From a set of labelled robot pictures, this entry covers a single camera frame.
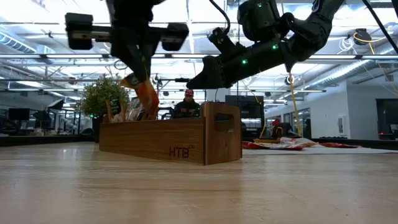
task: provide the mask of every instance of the wooden table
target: wooden table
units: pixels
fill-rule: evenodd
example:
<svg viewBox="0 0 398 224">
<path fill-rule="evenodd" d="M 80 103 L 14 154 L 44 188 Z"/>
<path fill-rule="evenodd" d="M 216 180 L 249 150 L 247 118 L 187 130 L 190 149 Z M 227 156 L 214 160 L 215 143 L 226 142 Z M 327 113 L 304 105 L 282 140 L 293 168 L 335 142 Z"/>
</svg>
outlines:
<svg viewBox="0 0 398 224">
<path fill-rule="evenodd" d="M 212 166 L 0 148 L 0 223 L 397 223 L 398 155 L 244 156 Z"/>
</svg>

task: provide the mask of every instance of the wooden box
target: wooden box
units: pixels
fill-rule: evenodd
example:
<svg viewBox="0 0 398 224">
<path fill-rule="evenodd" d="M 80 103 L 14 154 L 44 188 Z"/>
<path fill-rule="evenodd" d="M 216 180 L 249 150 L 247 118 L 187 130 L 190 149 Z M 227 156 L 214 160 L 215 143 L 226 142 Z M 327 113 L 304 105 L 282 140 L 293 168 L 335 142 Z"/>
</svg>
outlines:
<svg viewBox="0 0 398 224">
<path fill-rule="evenodd" d="M 207 102 L 200 118 L 103 123 L 100 151 L 210 165 L 242 158 L 238 107 Z"/>
</svg>

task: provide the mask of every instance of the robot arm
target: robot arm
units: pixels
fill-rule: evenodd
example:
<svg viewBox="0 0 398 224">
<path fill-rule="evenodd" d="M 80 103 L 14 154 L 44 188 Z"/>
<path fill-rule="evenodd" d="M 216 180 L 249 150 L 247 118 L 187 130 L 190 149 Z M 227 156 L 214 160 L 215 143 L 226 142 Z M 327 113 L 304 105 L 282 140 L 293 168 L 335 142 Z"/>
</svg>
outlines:
<svg viewBox="0 0 398 224">
<path fill-rule="evenodd" d="M 304 61 L 325 46 L 332 28 L 331 22 L 344 0 L 315 0 L 313 12 L 302 21 L 293 14 L 279 17 L 275 0 L 248 0 L 240 5 L 238 22 L 244 35 L 255 41 L 250 47 L 234 45 L 222 36 L 220 28 L 209 40 L 221 54 L 203 58 L 203 71 L 187 83 L 191 89 L 229 88 L 244 78 L 272 67 L 285 64 L 291 71 L 298 61 Z M 286 39 L 289 31 L 294 35 Z"/>
</svg>

